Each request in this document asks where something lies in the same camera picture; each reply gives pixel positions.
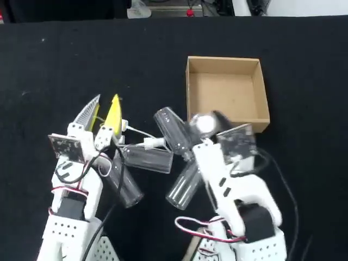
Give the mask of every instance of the black tabletop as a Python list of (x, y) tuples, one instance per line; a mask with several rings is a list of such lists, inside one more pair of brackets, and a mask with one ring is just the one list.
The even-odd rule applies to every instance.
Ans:
[[(271, 124), (257, 143), (274, 155), (299, 202), (295, 260), (311, 235), (306, 260), (347, 259), (347, 28), (348, 17), (0, 26), (1, 260), (34, 260), (38, 253), (56, 163), (47, 134), (64, 134), (96, 94), (105, 116), (118, 93), (124, 118), (159, 135), (152, 118), (158, 109), (171, 106), (186, 115), (188, 55), (261, 60)], [(131, 169), (145, 198), (131, 209), (118, 207), (105, 227), (125, 261), (180, 260), (190, 236), (175, 228), (174, 218), (213, 216), (202, 188), (184, 212), (165, 201), (182, 167), (175, 158), (169, 175)], [(282, 211), (290, 243), (291, 201), (273, 166), (260, 175)], [(106, 185), (97, 216), (114, 201)]]

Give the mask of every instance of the black cable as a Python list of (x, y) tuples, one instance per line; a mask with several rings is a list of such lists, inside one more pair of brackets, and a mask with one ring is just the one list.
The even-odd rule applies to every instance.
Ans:
[[(122, 154), (122, 151), (121, 149), (116, 146), (116, 149), (120, 155), (120, 158), (121, 158), (121, 174), (120, 174), (120, 183), (119, 183), (119, 187), (117, 188), (117, 191), (116, 191), (116, 198), (120, 199), (120, 195), (121, 195), (121, 189), (122, 189), (122, 186), (123, 186), (123, 178), (124, 178), (124, 175), (125, 175), (125, 158)], [(87, 259), (87, 256), (88, 256), (88, 253), (89, 251), (91, 250), (92, 248), (92, 245), (93, 245), (93, 242), (95, 241), (95, 239), (97, 238), (100, 230), (102, 229), (102, 227), (105, 225), (105, 223), (108, 221), (108, 219), (110, 218), (113, 210), (116, 208), (117, 206), (117, 201), (112, 205), (112, 207), (109, 209), (109, 211), (107, 212), (104, 220), (101, 222), (101, 224), (99, 225), (99, 227), (97, 228), (96, 232), (94, 233), (91, 241), (89, 242), (87, 248), (86, 248), (86, 251), (82, 257), (82, 261), (86, 261)]]
[(187, 5), (189, 6), (190, 9), (192, 9), (197, 2), (198, 0), (194, 0), (193, 3), (190, 4), (190, 0), (187, 0)]
[(230, 172), (229, 172), (230, 176), (234, 177), (234, 178), (238, 178), (238, 177), (244, 177), (244, 176), (247, 176), (250, 174), (255, 174), (255, 175), (259, 174), (259, 172), (261, 172), (263, 169), (265, 169), (270, 164), (270, 159), (267, 156), (265, 156), (259, 152), (257, 153), (257, 155), (259, 155), (263, 159), (263, 162), (259, 166), (255, 167), (253, 170), (250, 170), (250, 171), (232, 174), (232, 172), (235, 170), (235, 168), (239, 165), (239, 162), (237, 162), (237, 165), (230, 170)]
[(294, 226), (294, 238), (293, 238), (293, 242), (291, 244), (291, 247), (290, 247), (290, 250), (289, 250), (289, 253), (288, 253), (288, 258), (287, 258), (287, 261), (291, 261), (292, 260), (292, 257), (293, 257), (293, 254), (294, 254), (294, 251), (295, 251), (295, 246), (296, 246), (296, 243), (297, 243), (297, 238), (299, 236), (299, 223), (300, 223), (300, 217), (299, 217), (299, 209), (297, 207), (297, 202), (296, 202), (296, 198), (293, 194), (293, 192), (291, 191), (286, 179), (284, 178), (284, 175), (283, 175), (283, 172), (281, 171), (281, 168), (279, 167), (277, 161), (274, 159), (274, 157), (269, 154), (267, 151), (265, 151), (264, 149), (262, 148), (257, 148), (257, 150), (259, 152), (261, 152), (265, 157), (269, 158), (274, 166), (276, 167), (280, 177), (281, 177), (281, 180), (291, 198), (291, 201), (293, 202), (294, 204), (294, 214), (295, 214), (295, 226)]
[(204, 14), (203, 0), (201, 0), (201, 7), (202, 7), (202, 16), (205, 17), (206, 15)]
[(103, 152), (105, 152), (105, 151), (108, 150), (108, 149), (109, 149), (109, 146), (102, 148), (102, 149), (99, 151), (98, 155), (95, 156), (95, 157), (93, 157), (93, 158), (87, 163), (87, 165), (85, 165), (85, 166), (83, 167), (83, 171), (82, 171), (81, 175), (80, 175), (78, 178), (74, 179), (73, 181), (66, 181), (64, 178), (62, 178), (62, 177), (59, 175), (59, 173), (58, 173), (58, 168), (57, 168), (56, 170), (54, 170), (54, 173), (55, 173), (56, 176), (58, 177), (59, 181), (62, 182), (62, 183), (65, 183), (65, 184), (74, 184), (74, 183), (77, 183), (77, 182), (79, 182), (81, 179), (83, 179), (83, 178), (87, 175), (88, 171), (91, 169), (91, 167), (92, 167), (93, 163), (96, 161), (96, 159), (97, 159)]
[(308, 239), (307, 245), (306, 245), (306, 247), (305, 247), (304, 250), (303, 250), (303, 254), (302, 254), (302, 257), (301, 257), (301, 261), (305, 261), (306, 256), (307, 256), (307, 253), (308, 253), (308, 250), (309, 250), (309, 247), (310, 247), (310, 245), (311, 245), (311, 243), (312, 243), (312, 239), (313, 239), (313, 235), (311, 235), (311, 236), (309, 237), (309, 239)]

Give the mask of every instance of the transparent plastic cylinder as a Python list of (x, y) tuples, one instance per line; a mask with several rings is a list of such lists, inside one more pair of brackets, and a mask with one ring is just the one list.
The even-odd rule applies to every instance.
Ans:
[[(118, 190), (120, 184), (121, 166), (121, 159), (118, 153), (116, 153), (113, 160), (113, 169), (111, 170), (109, 176), (106, 177), (107, 181), (111, 184), (115, 191)], [(126, 166), (120, 196), (121, 201), (126, 208), (136, 205), (144, 196)]]
[(142, 146), (129, 145), (123, 149), (123, 155), (127, 166), (161, 173), (170, 173), (172, 168), (173, 153), (167, 150), (146, 150)]
[(166, 199), (174, 207), (185, 210), (202, 183), (203, 180), (196, 161), (192, 159), (186, 164), (186, 167), (175, 181), (174, 186), (167, 194)]
[(160, 109), (153, 117), (173, 153), (189, 160), (192, 157), (191, 137), (183, 120), (169, 107)]

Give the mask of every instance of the mounting hole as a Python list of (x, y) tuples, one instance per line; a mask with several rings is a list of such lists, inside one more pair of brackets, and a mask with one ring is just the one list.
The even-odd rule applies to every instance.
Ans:
[(220, 180), (219, 186), (222, 187), (224, 185), (224, 183), (226, 182), (226, 178), (222, 178)]
[(230, 191), (231, 191), (231, 188), (226, 188), (225, 192), (223, 193), (223, 196), (227, 197)]

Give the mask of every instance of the brown box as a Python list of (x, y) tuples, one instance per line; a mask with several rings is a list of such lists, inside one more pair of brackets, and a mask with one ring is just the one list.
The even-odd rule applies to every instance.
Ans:
[(252, 123), (254, 132), (270, 123), (259, 59), (189, 56), (186, 85), (188, 120), (219, 110), (236, 125)]

